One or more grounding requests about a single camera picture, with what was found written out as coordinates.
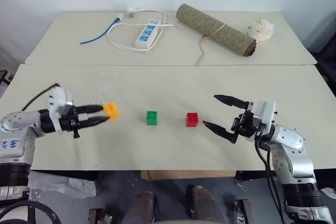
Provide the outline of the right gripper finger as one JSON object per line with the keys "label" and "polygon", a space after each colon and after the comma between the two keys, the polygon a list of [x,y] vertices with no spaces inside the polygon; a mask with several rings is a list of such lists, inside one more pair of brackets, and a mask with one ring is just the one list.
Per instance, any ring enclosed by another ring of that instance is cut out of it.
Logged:
{"label": "right gripper finger", "polygon": [[207,122],[207,121],[204,121],[204,120],[202,122],[209,130],[211,130],[216,135],[228,140],[232,144],[236,143],[237,138],[238,138],[237,134],[227,132],[225,128],[223,128],[219,125],[216,125],[214,123]]}
{"label": "right gripper finger", "polygon": [[239,109],[247,109],[249,106],[248,101],[243,101],[232,96],[217,94],[214,95],[213,97],[216,98],[218,101],[224,103],[225,105],[234,106]]}

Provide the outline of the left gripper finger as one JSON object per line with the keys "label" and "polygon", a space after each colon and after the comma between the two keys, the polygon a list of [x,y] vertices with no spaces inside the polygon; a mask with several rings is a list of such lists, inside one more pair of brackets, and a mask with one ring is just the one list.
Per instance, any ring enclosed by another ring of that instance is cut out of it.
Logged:
{"label": "left gripper finger", "polygon": [[88,118],[87,120],[79,121],[78,129],[84,129],[104,123],[109,120],[108,116],[95,116]]}
{"label": "left gripper finger", "polygon": [[84,105],[84,106],[77,106],[76,112],[77,113],[96,113],[103,110],[103,106],[98,104],[92,105]]}

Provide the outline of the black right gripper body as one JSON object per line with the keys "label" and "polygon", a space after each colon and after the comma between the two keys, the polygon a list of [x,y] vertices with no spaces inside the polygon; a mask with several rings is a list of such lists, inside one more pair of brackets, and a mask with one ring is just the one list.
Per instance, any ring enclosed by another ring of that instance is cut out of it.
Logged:
{"label": "black right gripper body", "polygon": [[236,135],[251,137],[256,132],[257,128],[253,125],[254,114],[251,111],[253,105],[253,102],[247,101],[236,101],[233,103],[233,106],[240,109],[245,109],[245,112],[240,114],[233,121],[231,130]]}

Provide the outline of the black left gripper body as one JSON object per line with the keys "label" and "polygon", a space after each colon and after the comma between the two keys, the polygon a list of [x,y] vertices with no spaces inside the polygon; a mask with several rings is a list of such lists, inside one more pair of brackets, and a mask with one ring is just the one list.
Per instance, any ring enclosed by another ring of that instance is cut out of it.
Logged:
{"label": "black left gripper body", "polygon": [[79,138],[78,126],[79,118],[75,106],[71,106],[69,111],[59,119],[63,131],[73,132],[74,138]]}

